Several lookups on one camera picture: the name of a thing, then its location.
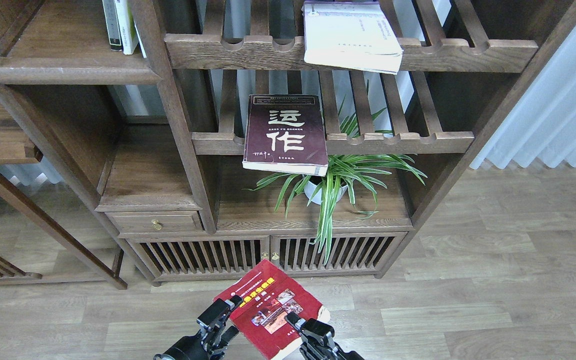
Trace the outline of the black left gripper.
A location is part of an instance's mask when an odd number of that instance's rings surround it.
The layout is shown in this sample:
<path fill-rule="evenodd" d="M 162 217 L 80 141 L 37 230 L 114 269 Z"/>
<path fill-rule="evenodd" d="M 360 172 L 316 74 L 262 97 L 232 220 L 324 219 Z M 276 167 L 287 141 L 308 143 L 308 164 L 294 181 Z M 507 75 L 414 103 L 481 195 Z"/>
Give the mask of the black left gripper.
<path fill-rule="evenodd" d="M 163 354 L 155 354 L 154 360 L 221 360 L 230 341 L 239 330 L 235 326 L 224 329 L 233 311 L 243 303 L 242 297 L 231 296 L 228 300 L 217 299 L 197 318 L 199 331 L 193 336 L 180 338 Z"/>

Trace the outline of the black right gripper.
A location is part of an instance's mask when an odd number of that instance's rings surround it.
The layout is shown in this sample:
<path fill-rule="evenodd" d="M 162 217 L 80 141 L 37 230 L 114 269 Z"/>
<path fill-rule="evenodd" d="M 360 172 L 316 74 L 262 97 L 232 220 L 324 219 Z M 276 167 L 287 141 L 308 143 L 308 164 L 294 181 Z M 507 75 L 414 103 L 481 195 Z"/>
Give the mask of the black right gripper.
<path fill-rule="evenodd" d="M 345 352 L 334 342 L 334 328 L 316 319 L 304 320 L 295 313 L 286 314 L 285 320 L 298 327 L 302 339 L 299 351 L 306 360 L 363 360 L 356 351 Z"/>

